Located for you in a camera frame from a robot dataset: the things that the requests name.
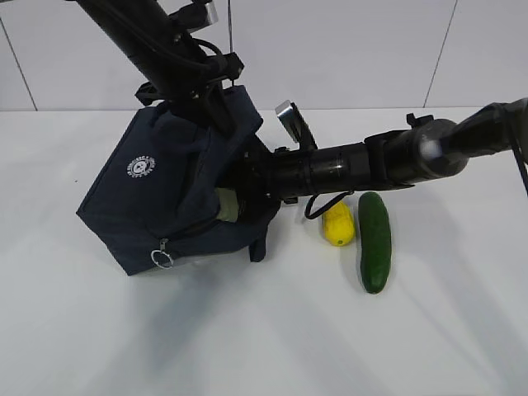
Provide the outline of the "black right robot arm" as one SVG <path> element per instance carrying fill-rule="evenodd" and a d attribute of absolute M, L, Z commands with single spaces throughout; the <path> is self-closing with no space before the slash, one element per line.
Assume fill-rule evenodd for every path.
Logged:
<path fill-rule="evenodd" d="M 472 158 L 511 151 L 527 178 L 527 100 L 493 102 L 461 122 L 433 115 L 406 116 L 408 127 L 374 134 L 360 143 L 320 148 L 292 101 L 276 115 L 296 150 L 270 153 L 251 142 L 238 163 L 246 186 L 279 202 L 301 196 L 395 191 L 461 173 Z"/>

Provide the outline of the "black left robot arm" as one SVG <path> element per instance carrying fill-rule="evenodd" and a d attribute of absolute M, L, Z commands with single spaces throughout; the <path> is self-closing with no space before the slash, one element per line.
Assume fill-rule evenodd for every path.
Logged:
<path fill-rule="evenodd" d="M 157 1 L 80 1 L 78 5 L 146 78 L 135 93 L 143 106 L 158 103 L 230 139 L 237 123 L 223 83 L 244 64 L 195 32 L 214 23 L 211 1 L 192 1 L 166 13 Z"/>

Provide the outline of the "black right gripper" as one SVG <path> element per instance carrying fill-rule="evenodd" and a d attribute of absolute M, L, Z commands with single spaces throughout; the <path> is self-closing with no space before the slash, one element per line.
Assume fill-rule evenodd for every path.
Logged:
<path fill-rule="evenodd" d="M 237 198 L 244 210 L 271 210 L 314 193 L 312 144 L 296 150 L 270 151 L 265 144 L 248 144 L 237 161 Z"/>

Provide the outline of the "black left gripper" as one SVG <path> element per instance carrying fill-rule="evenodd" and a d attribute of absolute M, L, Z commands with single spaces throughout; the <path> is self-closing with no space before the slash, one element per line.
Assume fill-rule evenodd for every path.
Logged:
<path fill-rule="evenodd" d="M 235 53 L 206 55 L 198 59 L 170 51 L 139 51 L 135 67 L 147 82 L 135 93 L 143 106 L 155 101 L 190 98 L 199 93 L 199 108 L 220 134 L 234 134 L 238 123 L 234 118 L 220 83 L 235 80 L 243 71 L 243 62 Z"/>

